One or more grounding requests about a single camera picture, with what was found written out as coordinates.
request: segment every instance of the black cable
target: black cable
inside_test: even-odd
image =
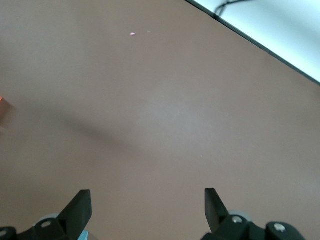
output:
[[[215,9],[214,13],[220,17],[222,15],[222,13],[225,11],[226,6],[231,5],[231,4],[237,4],[240,2],[247,2],[247,1],[253,1],[253,0],[235,0],[235,1],[226,0],[225,3],[219,5]]]

